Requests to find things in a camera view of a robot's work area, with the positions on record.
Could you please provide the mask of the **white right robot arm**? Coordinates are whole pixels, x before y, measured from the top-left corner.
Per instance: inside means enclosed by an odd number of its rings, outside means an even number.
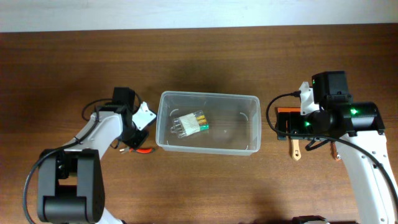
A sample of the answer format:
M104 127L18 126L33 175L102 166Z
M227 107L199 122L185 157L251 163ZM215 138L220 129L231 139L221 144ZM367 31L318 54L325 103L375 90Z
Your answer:
M348 173L361 223L397 223L397 184L385 126L373 102L353 101L344 71L322 72L290 93L300 108L278 108L278 139L307 140L307 151L332 143Z

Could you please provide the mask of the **clear plastic container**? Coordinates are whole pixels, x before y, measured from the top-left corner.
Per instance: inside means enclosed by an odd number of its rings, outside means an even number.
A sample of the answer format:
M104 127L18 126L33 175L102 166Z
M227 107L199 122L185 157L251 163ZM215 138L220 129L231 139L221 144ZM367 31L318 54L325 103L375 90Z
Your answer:
M209 130L185 138L170 132L172 120L202 110ZM155 141L166 151L249 156L261 147L261 106L250 95L165 91Z

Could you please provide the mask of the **orange scraper with wooden handle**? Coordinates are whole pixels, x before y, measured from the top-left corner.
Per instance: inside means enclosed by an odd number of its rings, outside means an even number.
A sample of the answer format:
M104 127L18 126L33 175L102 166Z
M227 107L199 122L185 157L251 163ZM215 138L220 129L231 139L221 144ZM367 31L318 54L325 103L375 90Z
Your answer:
M278 107L277 108L278 113L291 113L291 112L298 112L300 113L300 108L286 108L286 107ZM300 147L299 147L299 140L298 139L290 139L290 154L291 158L295 161L298 161L301 159L301 152L300 152Z

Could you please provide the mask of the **red-handled pliers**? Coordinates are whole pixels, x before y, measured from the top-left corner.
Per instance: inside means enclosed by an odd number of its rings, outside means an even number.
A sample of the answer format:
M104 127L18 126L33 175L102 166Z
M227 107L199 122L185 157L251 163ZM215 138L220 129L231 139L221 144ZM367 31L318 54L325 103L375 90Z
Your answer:
M148 148L139 148L139 149L134 149L132 147L125 147L123 149L120 149L119 152L121 154L125 154L125 153L138 153L138 154L151 154L153 152L155 152L155 149L153 147L148 147Z

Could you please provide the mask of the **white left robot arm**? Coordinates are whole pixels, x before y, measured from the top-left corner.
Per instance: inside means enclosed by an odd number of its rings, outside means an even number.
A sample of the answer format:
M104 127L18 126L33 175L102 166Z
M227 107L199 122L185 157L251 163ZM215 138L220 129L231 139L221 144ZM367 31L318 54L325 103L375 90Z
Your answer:
M127 152L142 152L156 115L128 87L96 107L86 126L63 146L42 151L38 172L37 216L47 223L122 223L105 207L101 158L113 141Z

